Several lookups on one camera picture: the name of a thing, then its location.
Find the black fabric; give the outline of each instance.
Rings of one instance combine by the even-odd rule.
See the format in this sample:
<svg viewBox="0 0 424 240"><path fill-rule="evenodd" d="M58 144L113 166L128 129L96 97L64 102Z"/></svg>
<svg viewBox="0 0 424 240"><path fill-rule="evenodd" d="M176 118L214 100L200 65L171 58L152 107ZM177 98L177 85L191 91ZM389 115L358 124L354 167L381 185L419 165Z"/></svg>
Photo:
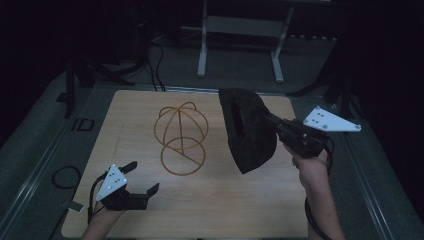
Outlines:
<svg viewBox="0 0 424 240"><path fill-rule="evenodd" d="M240 88L219 89L219 99L228 145L240 172L245 174L262 166L277 146L275 131L263 120L268 108L259 95Z"/></svg>

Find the table top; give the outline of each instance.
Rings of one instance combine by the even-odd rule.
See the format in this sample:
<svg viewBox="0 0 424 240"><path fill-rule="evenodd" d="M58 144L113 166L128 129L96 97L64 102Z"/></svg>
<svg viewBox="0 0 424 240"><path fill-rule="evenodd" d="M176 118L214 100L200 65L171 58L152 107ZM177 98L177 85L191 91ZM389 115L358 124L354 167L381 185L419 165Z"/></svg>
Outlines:
<svg viewBox="0 0 424 240"><path fill-rule="evenodd" d="M295 118L288 98L262 96L262 99L275 115ZM193 162L201 161L198 159L204 155L205 161L198 171L178 176L168 172L162 165L161 152L164 146L156 139L154 128L158 121L156 133L159 140L162 140L165 123L168 122L165 117L171 116L168 114L172 111L159 118L161 109L178 108L186 102L194 103L197 111L189 114L191 118L184 118L184 115L180 118L183 135L198 139L202 137L200 129L207 128L207 132L203 131L206 137L193 148L189 148L191 144L184 143L189 148L184 155L195 161L179 159L165 148L163 162L176 172L184 173L190 170ZM185 111L191 111L191 104L186 106L189 107ZM205 116L207 123L198 112ZM196 120L198 125L193 124L192 120ZM173 131L179 126L178 123L178 118L171 121L165 142L173 138L172 134L181 133L179 130ZM127 211L111 230L109 237L305 237L305 192L298 180L298 170L292 166L291 156L281 142L277 144L277 150L268 162L252 172L241 174L227 144L217 94L118 91L74 201L88 206L90 188L97 177L112 164L122 167L137 161L138 167L126 174L126 189L130 193L145 193L154 184L160 183L159 191L150 199L147 210ZM65 237L79 237L86 226L86 210L82 213L69 211L62 234Z"/></svg>

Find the metal leg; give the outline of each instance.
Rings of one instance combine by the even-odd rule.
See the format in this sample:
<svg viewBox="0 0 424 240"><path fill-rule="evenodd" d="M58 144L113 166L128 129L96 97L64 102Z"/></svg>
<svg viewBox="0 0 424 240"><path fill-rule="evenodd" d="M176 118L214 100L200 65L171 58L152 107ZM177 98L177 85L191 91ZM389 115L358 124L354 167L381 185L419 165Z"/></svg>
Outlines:
<svg viewBox="0 0 424 240"><path fill-rule="evenodd" d="M203 1L203 21L202 21L202 47L200 49L200 57L199 57L199 66L197 68L197 76L198 77L204 77L206 72L206 57L208 53L208 48L206 46L206 21L208 18L207 14L207 6L208 1Z"/></svg>
<svg viewBox="0 0 424 240"><path fill-rule="evenodd" d="M294 8L290 8L286 20L283 25L283 29L281 30L281 34L278 41L278 46L274 51L271 51L271 61L272 66L274 68L274 74L275 74L275 81L277 83L282 83L284 81L283 79L283 73L281 72L281 65L280 65L280 59L278 58L280 56L281 48L283 47L284 40L286 38L287 30L289 29L290 21L293 16Z"/></svg>

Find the white metal stand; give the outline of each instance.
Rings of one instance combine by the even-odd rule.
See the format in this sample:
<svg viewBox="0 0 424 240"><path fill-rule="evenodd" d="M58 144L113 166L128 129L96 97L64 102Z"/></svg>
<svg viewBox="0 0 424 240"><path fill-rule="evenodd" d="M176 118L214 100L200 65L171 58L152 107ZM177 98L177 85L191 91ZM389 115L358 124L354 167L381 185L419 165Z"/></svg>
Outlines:
<svg viewBox="0 0 424 240"><path fill-rule="evenodd" d="M206 72L207 45L206 37L208 32L221 32L244 34L254 36L278 37L278 45L271 51L271 62L274 68L275 80L277 83L283 82L283 74L280 65L280 52L286 38L290 20L293 16L294 8L291 7L284 22L257 20L245 18L231 18L221 16L208 16L208 1L203 1L203 21L202 21L202 47L200 49L199 66L197 76L204 77Z"/></svg>

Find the gray carpet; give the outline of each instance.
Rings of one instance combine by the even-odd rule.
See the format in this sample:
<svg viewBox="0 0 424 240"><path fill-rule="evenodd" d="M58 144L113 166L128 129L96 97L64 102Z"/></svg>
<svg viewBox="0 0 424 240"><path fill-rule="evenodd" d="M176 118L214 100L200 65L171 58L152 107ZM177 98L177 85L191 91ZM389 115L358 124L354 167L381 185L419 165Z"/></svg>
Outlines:
<svg viewBox="0 0 424 240"><path fill-rule="evenodd" d="M260 93L284 95L315 80L333 45L334 42L323 40L287 40L280 57L285 77L282 84L274 82L269 53L263 49L230 51L212 47L208 52L206 77L198 78L199 49L189 44L167 46L163 47L159 75L170 91L245 87ZM160 49L153 47L150 58L154 66L159 57ZM126 79L137 83L130 88L153 90L148 69L130 75ZM77 109L70 119L63 119L65 105L56 102L56 98L64 91L64 83L64 75L52 81L0 150L0 173L4 176L0 182L0 214L4 220L10 208L20 210L14 212L13 218L8 218L13 220L10 223L2 221L2 230L10 224L8 232L3 233L7 239L64 239L60 234L65 211L61 204L71 199L74 189L59 189L52 184L51 178L64 166L71 165L84 171L114 92L129 88L101 79L94 89L78 86ZM337 109L327 106L319 98L324 91L325 87L304 97L292 98L296 116L304 118L318 104L336 113ZM72 130L76 119L94 120L93 130ZM362 125L361 133L331 134L336 143L331 184L346 236L348 239L424 239L423 226L372 129L365 119L354 120ZM43 165L43 174L31 178L33 170L40 165ZM76 183L76 177L75 171L67 169L60 172L57 179L69 186ZM28 179L35 179L39 184L28 190L25 188L31 185L26 182ZM16 203L22 202L17 200L23 199L20 191L29 193L30 200L23 201L24 204L16 208Z"/></svg>

